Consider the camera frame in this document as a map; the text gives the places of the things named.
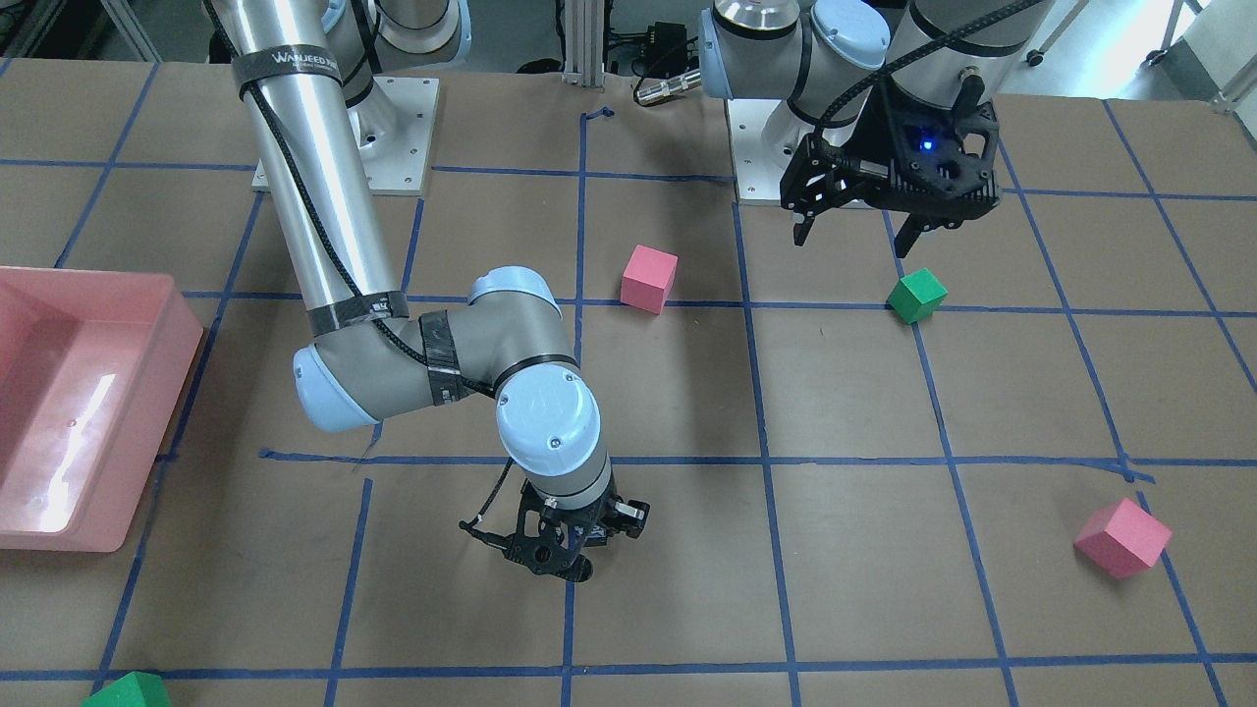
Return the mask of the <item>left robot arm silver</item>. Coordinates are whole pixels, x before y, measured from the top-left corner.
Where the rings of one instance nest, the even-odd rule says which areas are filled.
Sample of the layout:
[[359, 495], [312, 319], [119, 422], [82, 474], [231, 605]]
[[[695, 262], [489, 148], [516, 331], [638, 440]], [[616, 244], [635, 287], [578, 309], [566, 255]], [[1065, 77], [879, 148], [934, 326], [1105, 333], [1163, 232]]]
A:
[[803, 245], [860, 203], [923, 234], [1001, 205], [993, 106], [1047, 1], [714, 1], [696, 36], [704, 91], [727, 99], [742, 198], [781, 204]]

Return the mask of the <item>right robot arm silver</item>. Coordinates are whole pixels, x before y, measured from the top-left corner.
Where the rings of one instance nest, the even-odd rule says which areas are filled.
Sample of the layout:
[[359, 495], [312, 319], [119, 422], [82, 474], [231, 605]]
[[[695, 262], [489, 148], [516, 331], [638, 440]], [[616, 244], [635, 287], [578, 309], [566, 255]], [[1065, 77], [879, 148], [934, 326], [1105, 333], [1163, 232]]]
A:
[[300, 405], [326, 431], [372, 426], [471, 394], [490, 398], [508, 465], [520, 465], [517, 528], [463, 530], [530, 572], [581, 582], [585, 546], [637, 537], [647, 503], [625, 499], [561, 304], [525, 267], [476, 278], [458, 309], [419, 318], [373, 203], [380, 179], [420, 189], [436, 84], [391, 69], [447, 65], [468, 47], [463, 1], [206, 1], [255, 126], [310, 325], [295, 350]]

